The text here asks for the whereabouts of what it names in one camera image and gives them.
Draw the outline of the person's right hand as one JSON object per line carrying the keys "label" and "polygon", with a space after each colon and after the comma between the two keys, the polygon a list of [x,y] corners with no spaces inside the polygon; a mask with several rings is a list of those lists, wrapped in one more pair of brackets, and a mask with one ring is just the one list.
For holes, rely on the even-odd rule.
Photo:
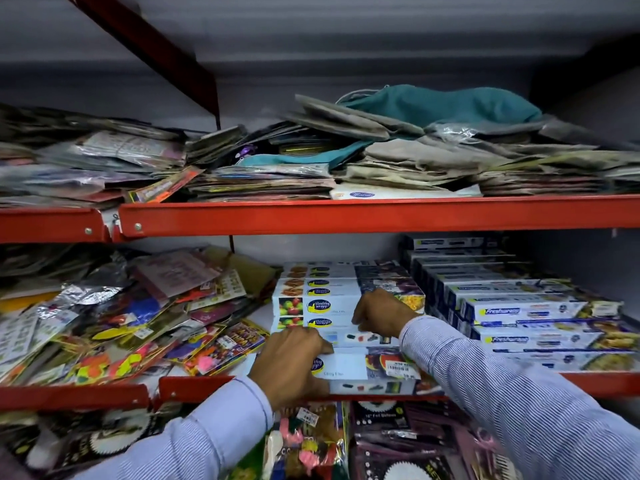
{"label": "person's right hand", "polygon": [[411,307],[383,289],[364,293],[356,306],[369,306],[371,332],[400,338],[405,325],[419,316]]}

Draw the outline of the person's left hand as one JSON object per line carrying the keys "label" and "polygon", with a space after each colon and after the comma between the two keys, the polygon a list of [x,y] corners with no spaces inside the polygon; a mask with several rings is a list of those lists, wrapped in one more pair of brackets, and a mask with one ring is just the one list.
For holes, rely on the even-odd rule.
{"label": "person's left hand", "polygon": [[287,328],[267,339],[248,374],[266,396],[272,411],[329,395],[327,381],[311,374],[318,356],[306,354],[306,339],[323,339],[315,329]]}

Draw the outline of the white film box small icons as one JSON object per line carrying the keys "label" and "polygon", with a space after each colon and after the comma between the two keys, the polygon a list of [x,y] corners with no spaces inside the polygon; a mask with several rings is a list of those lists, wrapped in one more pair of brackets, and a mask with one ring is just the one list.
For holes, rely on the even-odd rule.
{"label": "white film box small icons", "polygon": [[275,318],[270,332],[276,333],[286,328],[304,327],[315,329],[320,336],[334,347],[397,347],[399,340],[384,337],[378,333],[360,331],[352,323],[334,322],[330,318],[309,319],[302,316],[281,316]]}

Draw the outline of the white film box watermelon print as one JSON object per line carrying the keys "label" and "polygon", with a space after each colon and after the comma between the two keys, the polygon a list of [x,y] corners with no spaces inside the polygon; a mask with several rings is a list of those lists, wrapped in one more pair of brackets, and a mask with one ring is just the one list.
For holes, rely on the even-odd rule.
{"label": "white film box watermelon print", "polygon": [[332,395],[341,396],[412,395],[422,379],[396,347],[338,347],[316,357],[310,370],[328,382]]}

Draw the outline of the person's left forearm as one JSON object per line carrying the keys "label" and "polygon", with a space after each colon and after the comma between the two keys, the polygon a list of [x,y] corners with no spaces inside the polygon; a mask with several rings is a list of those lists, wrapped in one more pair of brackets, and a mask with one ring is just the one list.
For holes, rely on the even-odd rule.
{"label": "person's left forearm", "polygon": [[267,396],[248,377],[220,387],[161,434],[134,443],[72,480],[218,480],[273,425]]}

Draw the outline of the person's right forearm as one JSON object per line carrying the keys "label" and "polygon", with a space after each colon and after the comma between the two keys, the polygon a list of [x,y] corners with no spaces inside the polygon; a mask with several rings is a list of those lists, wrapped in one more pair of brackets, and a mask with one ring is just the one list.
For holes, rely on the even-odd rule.
{"label": "person's right forearm", "polygon": [[432,317],[412,319],[399,339],[525,480],[640,480],[640,429],[560,374],[491,353]]}

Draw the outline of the stack of white wrap cartons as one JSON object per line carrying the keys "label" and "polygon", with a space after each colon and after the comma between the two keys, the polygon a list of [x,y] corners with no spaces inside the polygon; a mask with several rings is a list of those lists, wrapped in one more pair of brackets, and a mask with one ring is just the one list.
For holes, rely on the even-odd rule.
{"label": "stack of white wrap cartons", "polygon": [[425,293],[395,260],[285,263],[271,298],[272,330],[348,327],[361,296],[376,289],[388,291],[416,313],[425,309]]}

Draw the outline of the colourful balloon packet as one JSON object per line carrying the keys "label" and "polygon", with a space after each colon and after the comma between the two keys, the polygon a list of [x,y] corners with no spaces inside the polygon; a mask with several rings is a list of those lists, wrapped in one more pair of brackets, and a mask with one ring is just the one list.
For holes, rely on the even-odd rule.
{"label": "colourful balloon packet", "polygon": [[341,401],[282,409],[263,439],[220,480],[349,480],[348,414]]}

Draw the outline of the orange metal shelf beam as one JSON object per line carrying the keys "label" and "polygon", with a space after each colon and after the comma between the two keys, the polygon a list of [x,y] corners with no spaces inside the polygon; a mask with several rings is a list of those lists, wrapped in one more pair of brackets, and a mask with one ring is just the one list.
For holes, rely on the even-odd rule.
{"label": "orange metal shelf beam", "polygon": [[143,385],[0,387],[0,411],[66,411],[148,408]]}
{"label": "orange metal shelf beam", "polygon": [[96,209],[0,209],[0,244],[108,243],[108,227]]}
{"label": "orange metal shelf beam", "polygon": [[[563,372],[561,375],[596,399],[640,397],[640,372]],[[159,400],[163,403],[201,403],[231,379],[230,376],[165,377],[159,380]],[[441,392],[425,395],[331,394],[322,397],[322,400],[327,401],[435,401],[446,399],[447,396]]]}
{"label": "orange metal shelf beam", "polygon": [[640,194],[126,204],[128,239],[208,235],[640,228]]}

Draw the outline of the pile of dark foil balloon packets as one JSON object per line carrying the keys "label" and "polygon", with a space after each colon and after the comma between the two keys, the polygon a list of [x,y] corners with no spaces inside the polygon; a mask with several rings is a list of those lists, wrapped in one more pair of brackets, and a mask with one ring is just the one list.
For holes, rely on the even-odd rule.
{"label": "pile of dark foil balloon packets", "polygon": [[351,480],[524,480],[450,401],[349,402]]}

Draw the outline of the white packet with blue logo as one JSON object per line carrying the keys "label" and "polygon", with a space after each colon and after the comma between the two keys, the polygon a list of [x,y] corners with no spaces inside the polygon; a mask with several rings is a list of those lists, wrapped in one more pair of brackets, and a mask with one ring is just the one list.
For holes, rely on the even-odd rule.
{"label": "white packet with blue logo", "polygon": [[402,189],[364,184],[338,184],[330,191],[332,200],[423,200],[435,198],[475,198],[483,194],[478,185],[450,191],[441,187]]}

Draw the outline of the stack of blue foil cartons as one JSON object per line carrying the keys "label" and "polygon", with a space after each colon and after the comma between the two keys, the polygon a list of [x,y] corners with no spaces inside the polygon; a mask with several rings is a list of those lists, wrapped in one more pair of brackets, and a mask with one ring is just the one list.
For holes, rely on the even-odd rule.
{"label": "stack of blue foil cartons", "polygon": [[501,234],[405,234],[399,249],[427,311],[487,350],[556,372],[640,372],[623,302],[540,269]]}

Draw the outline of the pile of flat printed packets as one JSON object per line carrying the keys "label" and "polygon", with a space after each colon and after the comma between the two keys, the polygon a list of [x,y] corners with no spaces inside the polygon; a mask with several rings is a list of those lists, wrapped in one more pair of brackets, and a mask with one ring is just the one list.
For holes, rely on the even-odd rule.
{"label": "pile of flat printed packets", "polygon": [[189,141],[189,164],[204,172],[186,186],[192,202],[326,200],[335,186],[327,164],[236,167],[256,154],[307,156],[337,150],[345,140],[289,121],[249,132],[239,125]]}

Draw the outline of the flat teal cloth bag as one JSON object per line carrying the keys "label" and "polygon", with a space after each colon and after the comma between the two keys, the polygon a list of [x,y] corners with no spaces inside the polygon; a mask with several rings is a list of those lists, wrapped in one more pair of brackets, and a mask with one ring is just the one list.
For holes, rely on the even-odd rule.
{"label": "flat teal cloth bag", "polygon": [[338,168],[349,158],[370,146],[372,142],[357,141],[346,147],[331,150],[327,152],[317,153],[315,155],[296,156],[296,155],[276,155],[276,154],[256,154],[245,156],[236,162],[236,167],[251,166],[271,166],[279,164],[327,164],[329,170]]}

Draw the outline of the pile of colourful party packets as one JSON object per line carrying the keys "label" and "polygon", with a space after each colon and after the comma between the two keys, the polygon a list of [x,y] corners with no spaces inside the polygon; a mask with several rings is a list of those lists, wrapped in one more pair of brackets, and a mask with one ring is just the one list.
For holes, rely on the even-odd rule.
{"label": "pile of colourful party packets", "polygon": [[219,247],[0,244],[0,387],[228,374],[269,333],[277,267]]}

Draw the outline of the pile of grey paper bags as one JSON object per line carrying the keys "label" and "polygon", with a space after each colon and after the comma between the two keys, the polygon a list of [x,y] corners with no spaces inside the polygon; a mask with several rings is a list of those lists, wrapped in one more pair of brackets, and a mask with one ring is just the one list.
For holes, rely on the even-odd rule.
{"label": "pile of grey paper bags", "polygon": [[335,174],[338,184],[402,189],[478,185],[483,196],[640,194],[640,144],[611,141],[542,115],[529,123],[404,121],[296,95],[286,121],[372,142]]}

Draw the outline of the orange striped packet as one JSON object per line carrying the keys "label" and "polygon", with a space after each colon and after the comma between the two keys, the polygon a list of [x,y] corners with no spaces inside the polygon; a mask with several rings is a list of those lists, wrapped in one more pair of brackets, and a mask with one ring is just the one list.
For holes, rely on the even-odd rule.
{"label": "orange striped packet", "polygon": [[162,203],[200,176],[204,169],[189,166],[146,187],[124,193],[126,203]]}

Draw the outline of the large teal cloth bag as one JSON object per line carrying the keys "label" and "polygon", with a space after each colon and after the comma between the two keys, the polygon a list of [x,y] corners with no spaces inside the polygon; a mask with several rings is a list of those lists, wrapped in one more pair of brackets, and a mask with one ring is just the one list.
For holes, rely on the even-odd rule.
{"label": "large teal cloth bag", "polygon": [[340,105],[427,127],[432,123],[479,123],[501,125],[542,119],[541,110],[524,97],[501,88],[479,87],[453,91],[412,86],[386,86],[343,97]]}

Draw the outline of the pile of black decoration packets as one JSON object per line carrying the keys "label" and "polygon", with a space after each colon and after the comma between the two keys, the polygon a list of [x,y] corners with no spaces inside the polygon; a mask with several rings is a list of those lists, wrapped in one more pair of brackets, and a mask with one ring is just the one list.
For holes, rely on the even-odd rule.
{"label": "pile of black decoration packets", "polygon": [[0,412],[0,480],[69,480],[159,435],[194,408]]}

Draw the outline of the pile of clear plastic packets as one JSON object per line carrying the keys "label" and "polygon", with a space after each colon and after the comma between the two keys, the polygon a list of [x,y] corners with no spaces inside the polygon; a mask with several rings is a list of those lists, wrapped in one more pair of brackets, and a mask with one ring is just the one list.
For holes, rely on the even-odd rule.
{"label": "pile of clear plastic packets", "polygon": [[107,209],[188,165],[186,134],[0,102],[0,209]]}

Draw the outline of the dark red rack brace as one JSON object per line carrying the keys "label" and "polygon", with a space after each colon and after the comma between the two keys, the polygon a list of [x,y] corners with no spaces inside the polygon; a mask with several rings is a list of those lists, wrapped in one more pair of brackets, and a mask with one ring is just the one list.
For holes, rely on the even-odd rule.
{"label": "dark red rack brace", "polygon": [[92,22],[174,88],[213,115],[221,129],[218,85],[213,72],[120,0],[68,0]]}

